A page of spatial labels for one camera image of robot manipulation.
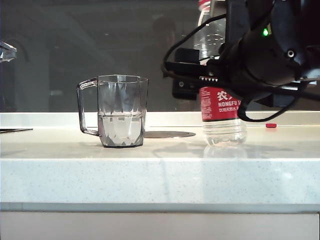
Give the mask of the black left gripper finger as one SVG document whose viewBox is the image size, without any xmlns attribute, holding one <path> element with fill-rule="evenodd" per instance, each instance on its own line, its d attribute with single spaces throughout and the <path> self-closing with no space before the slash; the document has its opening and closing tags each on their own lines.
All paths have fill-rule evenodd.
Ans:
<svg viewBox="0 0 320 240">
<path fill-rule="evenodd" d="M 16 58 L 17 49 L 4 41 L 0 42 L 0 61 L 10 62 Z"/>
</svg>

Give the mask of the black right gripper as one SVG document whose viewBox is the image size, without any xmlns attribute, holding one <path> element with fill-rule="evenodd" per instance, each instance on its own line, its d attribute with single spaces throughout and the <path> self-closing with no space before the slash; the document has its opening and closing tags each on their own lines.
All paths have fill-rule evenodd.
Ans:
<svg viewBox="0 0 320 240">
<path fill-rule="evenodd" d="M 178 48 L 174 53 L 174 62 L 166 61 L 165 68 L 175 75 L 191 78 L 192 81 L 173 78 L 172 96 L 176 99 L 196 100 L 200 88 L 208 83 L 222 84 L 226 90 L 242 102 L 256 102 L 273 94 L 274 60 L 268 55 L 254 52 L 242 52 L 233 49 L 215 55 L 201 64 L 200 51 L 192 48 Z"/>
</svg>

